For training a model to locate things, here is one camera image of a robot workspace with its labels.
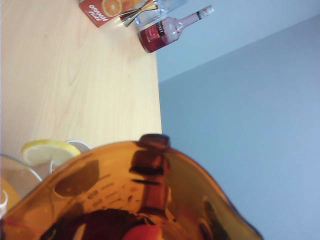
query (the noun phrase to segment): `juice carton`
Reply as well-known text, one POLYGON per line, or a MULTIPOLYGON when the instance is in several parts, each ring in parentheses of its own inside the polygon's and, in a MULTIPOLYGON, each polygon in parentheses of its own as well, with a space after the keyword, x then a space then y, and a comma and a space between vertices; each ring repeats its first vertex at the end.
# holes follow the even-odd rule
POLYGON ((141 0, 82 0, 79 7, 99 28, 141 0))

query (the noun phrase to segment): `light wood surface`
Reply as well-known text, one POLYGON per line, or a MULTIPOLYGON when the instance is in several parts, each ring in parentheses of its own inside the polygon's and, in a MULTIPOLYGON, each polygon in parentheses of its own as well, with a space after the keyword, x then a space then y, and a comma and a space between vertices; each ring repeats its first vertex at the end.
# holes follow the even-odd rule
POLYGON ((2 0, 1 152, 161 133, 156 55, 136 33, 118 18, 96 28, 77 0, 2 0))

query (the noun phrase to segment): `glass bottle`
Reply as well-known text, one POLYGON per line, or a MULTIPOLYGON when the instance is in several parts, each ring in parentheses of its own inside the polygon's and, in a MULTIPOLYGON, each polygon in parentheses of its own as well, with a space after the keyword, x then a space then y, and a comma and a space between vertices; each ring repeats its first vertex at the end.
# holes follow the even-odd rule
POLYGON ((209 16, 213 11, 210 5, 182 19, 166 17, 140 31, 138 37, 145 51, 152 53, 178 40, 185 27, 209 16))

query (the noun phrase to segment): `orange pitcher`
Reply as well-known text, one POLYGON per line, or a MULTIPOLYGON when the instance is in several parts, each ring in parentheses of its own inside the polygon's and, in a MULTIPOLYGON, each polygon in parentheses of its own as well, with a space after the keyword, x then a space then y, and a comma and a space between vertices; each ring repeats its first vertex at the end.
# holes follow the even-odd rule
POLYGON ((263 239, 215 180, 160 134, 73 158, 0 222, 4 240, 263 239))

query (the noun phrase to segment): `lemon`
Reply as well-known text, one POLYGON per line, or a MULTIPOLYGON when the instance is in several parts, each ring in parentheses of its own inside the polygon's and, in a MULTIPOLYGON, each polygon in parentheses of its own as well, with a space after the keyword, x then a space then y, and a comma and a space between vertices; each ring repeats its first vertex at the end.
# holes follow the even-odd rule
POLYGON ((23 161, 29 166, 52 161, 58 167, 79 154, 80 151, 75 146, 51 139, 29 141, 22 147, 23 161))

